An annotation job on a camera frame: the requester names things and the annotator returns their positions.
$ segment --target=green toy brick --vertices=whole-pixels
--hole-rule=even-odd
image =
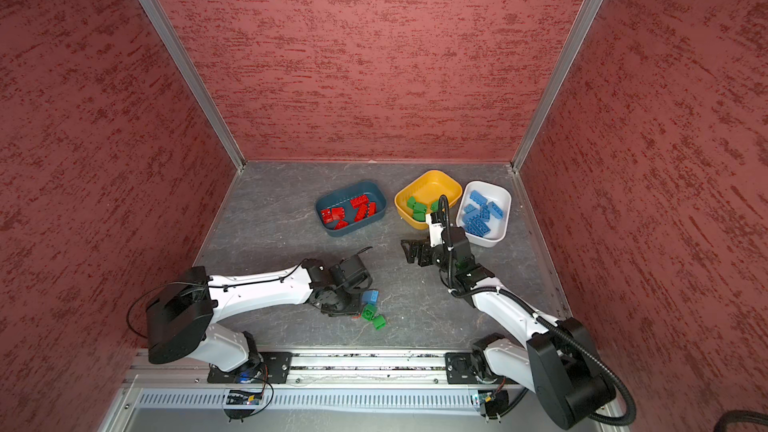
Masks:
[[[366,306],[362,308],[361,316],[365,320],[371,321],[373,320],[373,316],[376,315],[376,310],[377,309],[375,305],[366,304]]]
[[[373,318],[371,323],[373,324],[373,327],[375,327],[378,331],[379,329],[384,328],[386,325],[386,319],[384,319],[383,315],[377,315]]]

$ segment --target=side wall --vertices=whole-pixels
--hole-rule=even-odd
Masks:
[[[582,0],[160,0],[248,159],[506,162]]]
[[[605,0],[522,176],[632,430],[768,411],[768,0]]]
[[[234,167],[136,0],[0,0],[0,37],[0,424],[93,430]]]

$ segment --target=marbled gray surface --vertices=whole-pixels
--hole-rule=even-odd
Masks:
[[[258,344],[303,347],[468,348],[492,332],[504,334],[494,319],[452,298],[439,281],[437,267],[406,262],[400,240],[426,238],[428,233],[400,218],[394,197],[433,168],[462,187],[483,180],[512,191],[504,165],[250,162],[197,264],[208,274],[255,274],[288,268],[303,258],[330,265],[373,245],[361,258],[373,276],[372,288],[379,290],[379,312],[387,326],[377,331],[362,319],[329,318],[310,305],[265,308],[222,324],[251,332]],[[314,212],[315,201],[364,179],[384,192],[385,217],[332,238]],[[552,310],[516,200],[506,238],[494,248],[473,245],[472,250],[508,288],[533,306]]]

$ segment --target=textured red wall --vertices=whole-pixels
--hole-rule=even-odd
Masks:
[[[92,430],[234,174],[136,0],[0,0],[0,424]]]
[[[508,161],[582,0],[160,0],[251,159]]]
[[[768,412],[767,53],[768,0],[606,0],[524,164],[637,432]]]

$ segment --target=robotic arm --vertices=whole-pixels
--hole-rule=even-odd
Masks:
[[[470,369],[483,383],[513,379],[535,392],[549,417],[569,429],[583,418],[612,425],[629,425],[634,401],[621,380],[600,360],[587,329],[574,318],[545,314],[506,289],[495,275],[475,262],[463,228],[451,226],[448,200],[426,217],[429,239],[403,240],[408,263],[435,264],[446,274],[450,293],[489,314],[524,348],[499,334],[474,344]],[[627,404],[621,418],[595,411],[616,397]]]
[[[149,362],[192,357],[235,376],[257,373],[261,357],[253,337],[218,322],[280,304],[310,303],[331,317],[358,315],[372,282],[359,254],[369,248],[330,268],[311,258],[282,271],[232,277],[192,267],[149,302]]]

